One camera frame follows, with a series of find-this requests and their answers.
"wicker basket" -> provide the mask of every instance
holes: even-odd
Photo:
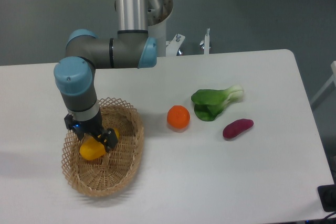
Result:
[[[99,104],[103,127],[116,127],[120,132],[117,146],[104,156],[87,161],[79,149],[89,136],[79,141],[69,131],[62,155],[63,174],[72,188],[94,197],[111,195],[132,180],[140,164],[144,138],[141,118],[131,104],[115,98],[101,99]]]

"green leafy vegetable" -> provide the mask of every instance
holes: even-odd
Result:
[[[195,103],[195,114],[203,121],[213,121],[231,103],[242,99],[244,89],[240,85],[224,90],[200,89],[191,96]]]
[[[207,105],[195,104],[194,108],[196,116],[202,121],[210,122],[216,119],[217,115],[212,115],[207,108]]]

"black cable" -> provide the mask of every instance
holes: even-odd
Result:
[[[331,214],[325,216],[325,217],[323,218],[323,220],[322,220],[322,223],[326,223],[326,221],[329,222],[328,218],[330,218],[331,216],[334,216],[334,215],[336,215],[336,212],[333,212],[333,213],[331,213]]]

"orange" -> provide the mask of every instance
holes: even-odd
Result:
[[[189,111],[181,105],[172,106],[168,111],[167,122],[174,128],[183,129],[188,126],[189,121]]]

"blue joint cap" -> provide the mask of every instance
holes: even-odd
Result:
[[[70,34],[69,36],[69,39],[68,39],[68,42],[67,42],[67,45],[69,44],[69,42],[78,37],[78,36],[82,36],[82,35],[88,35],[88,36],[92,36],[93,38],[97,39],[97,35],[92,32],[92,31],[89,31],[89,30],[86,30],[86,29],[78,29],[76,31],[73,31],[72,34]]]
[[[69,96],[85,93],[93,81],[88,63],[75,56],[62,59],[54,68],[54,76],[59,91]]]
[[[152,68],[156,65],[157,62],[157,45],[156,39],[149,37],[146,41],[146,44],[143,48],[141,58],[138,64],[138,68]]]

